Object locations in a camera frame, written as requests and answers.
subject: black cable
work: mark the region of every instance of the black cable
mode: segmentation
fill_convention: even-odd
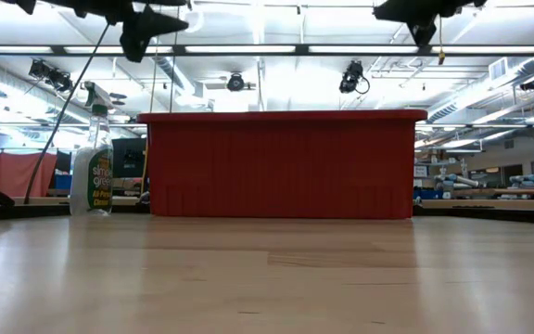
[[[34,87],[36,87],[36,85],[39,84],[42,80],[43,80],[43,78],[38,79],[38,81],[37,81],[36,83],[34,83],[34,84],[32,85],[32,87],[30,87],[30,89],[28,89],[28,90],[26,91],[26,93],[24,93],[24,95],[30,93],[31,90],[32,90]]]
[[[366,91],[362,93],[362,92],[360,92],[358,90],[358,87],[356,87],[356,92],[358,92],[358,94],[360,94],[360,95],[366,95],[366,94],[368,94],[368,92],[370,92],[370,82],[365,77],[362,77],[362,79],[364,79],[366,81],[366,83],[368,84],[368,89],[366,89]]]
[[[41,167],[41,163],[43,162],[43,159],[45,158],[45,154],[48,150],[48,148],[51,146],[51,143],[53,143],[53,138],[55,137],[55,134],[57,133],[57,130],[59,129],[59,126],[61,124],[61,121],[63,120],[63,116],[65,115],[65,109],[67,109],[67,106],[71,102],[71,98],[73,97],[73,94],[77,90],[77,88],[80,86],[80,81],[83,78],[83,75],[88,71],[88,68],[90,67],[90,63],[92,63],[92,59],[94,59],[94,55],[96,54],[96,51],[98,51],[98,48],[102,44],[102,40],[104,39],[104,36],[107,34],[108,30],[108,24],[107,27],[102,32],[102,35],[100,36],[100,39],[98,40],[98,43],[96,44],[96,47],[94,48],[94,51],[92,52],[92,55],[90,58],[88,58],[88,61],[85,63],[85,66],[83,67],[82,73],[80,74],[80,77],[75,82],[75,85],[70,91],[70,95],[65,100],[65,104],[63,105],[63,108],[61,109],[61,112],[58,114],[57,123],[55,124],[55,128],[53,129],[53,132],[51,133],[51,136],[48,138],[48,141],[46,142],[46,145],[43,148],[43,151],[41,152],[40,157],[38,157],[38,161],[36,162],[36,166],[34,166],[34,170],[32,171],[32,176],[30,178],[30,183],[28,184],[28,189],[26,189],[26,196],[24,197],[24,205],[27,205],[30,203],[30,193],[32,191],[32,186],[34,184],[34,179],[36,178],[36,174],[38,173],[38,169]]]

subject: table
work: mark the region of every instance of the table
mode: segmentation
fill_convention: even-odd
[[[0,333],[534,333],[534,225],[0,222]]]

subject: air duct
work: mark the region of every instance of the air duct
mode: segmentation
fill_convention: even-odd
[[[450,96],[430,107],[427,122],[435,122],[496,94],[506,85],[519,85],[534,76],[534,58],[524,61],[522,58],[503,58],[498,63],[502,72],[496,74],[490,66],[489,74],[469,84],[456,96]]]

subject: ceiling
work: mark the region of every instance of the ceiling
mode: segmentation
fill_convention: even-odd
[[[161,36],[159,43],[162,45],[413,45],[403,24],[374,18],[372,6],[382,2],[197,0],[193,2],[193,11],[186,7],[154,8],[165,14],[179,15],[191,26],[187,32]],[[29,16],[19,7],[0,1],[0,45],[94,45],[105,26],[103,18],[88,15],[80,19],[70,9],[47,3],[38,3],[34,14]],[[102,45],[117,45],[120,36],[121,25],[111,26]],[[431,44],[439,43],[440,33],[437,33]],[[462,14],[442,21],[442,43],[534,45],[534,0],[489,0],[482,9],[468,6]],[[35,93],[43,91],[41,96],[48,104],[57,103],[51,95],[54,91],[28,75],[35,58],[70,73],[72,80],[76,80],[87,60],[87,57],[58,55],[0,56],[0,82],[13,82],[19,90],[22,87],[19,81],[25,82],[27,87],[35,84],[30,95],[40,98]],[[488,74],[488,65],[498,59],[448,57],[440,66],[435,57],[415,56],[171,58],[183,78],[197,89],[193,99],[175,89],[169,75],[151,57],[144,58],[141,63],[132,63],[123,57],[94,58],[83,79],[94,81],[109,93],[125,94],[126,104],[117,108],[116,115],[132,117],[149,111],[206,110],[209,101],[214,111],[429,109],[460,94],[460,90],[477,80],[483,80]],[[352,60],[360,60],[366,69],[365,76],[371,85],[366,95],[342,95],[338,91],[341,75]],[[233,72],[242,73],[253,89],[242,93],[226,90],[225,83]],[[261,94],[256,89],[259,84]],[[512,105],[514,96],[512,90],[502,89],[475,102],[468,107],[491,113],[502,109],[504,104]],[[78,91],[73,104],[83,105],[83,92]],[[19,116],[26,116],[22,112],[20,108]]]

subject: ceiling pipe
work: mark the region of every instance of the ceiling pipe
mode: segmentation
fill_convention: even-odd
[[[508,63],[519,63],[519,61],[517,61],[516,58],[508,58]],[[510,73],[505,74],[500,78],[498,83],[493,82],[488,74],[486,74],[482,78],[468,85],[466,88],[457,92],[455,96],[449,96],[430,107],[427,110],[427,122],[436,122],[456,111],[465,109],[497,94],[502,88],[523,83],[534,76],[534,58],[519,63],[519,65],[508,69],[508,71],[510,71]]]

